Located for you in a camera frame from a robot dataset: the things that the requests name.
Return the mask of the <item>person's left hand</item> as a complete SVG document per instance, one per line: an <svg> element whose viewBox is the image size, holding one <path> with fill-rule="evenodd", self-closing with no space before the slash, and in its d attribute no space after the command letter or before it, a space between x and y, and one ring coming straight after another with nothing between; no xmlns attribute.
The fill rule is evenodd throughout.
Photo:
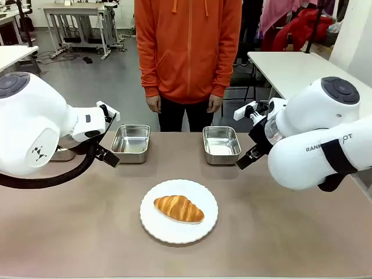
<svg viewBox="0 0 372 279"><path fill-rule="evenodd" d="M215 96L213 94L209 97L209 104L207 108L208 113L215 113L223 104L223 97Z"/></svg>

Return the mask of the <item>person's right hand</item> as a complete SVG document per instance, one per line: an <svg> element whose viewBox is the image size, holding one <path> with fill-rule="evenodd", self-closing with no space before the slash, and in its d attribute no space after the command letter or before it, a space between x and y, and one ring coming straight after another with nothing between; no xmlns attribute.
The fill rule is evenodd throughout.
<svg viewBox="0 0 372 279"><path fill-rule="evenodd" d="M161 97L159 95L146 97L146 103L151 111L161 113Z"/></svg>

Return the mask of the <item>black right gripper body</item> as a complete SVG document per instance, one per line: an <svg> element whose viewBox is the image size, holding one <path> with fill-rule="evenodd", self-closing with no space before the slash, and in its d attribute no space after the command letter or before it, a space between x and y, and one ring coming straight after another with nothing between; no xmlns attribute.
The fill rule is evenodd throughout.
<svg viewBox="0 0 372 279"><path fill-rule="evenodd" d="M269 153L272 148L272 144L267 139L264 130L266 123L266 116L263 116L260 120L255 119L253 121L253 128L249 132L251 140L255 143L255 148L260 153Z"/></svg>

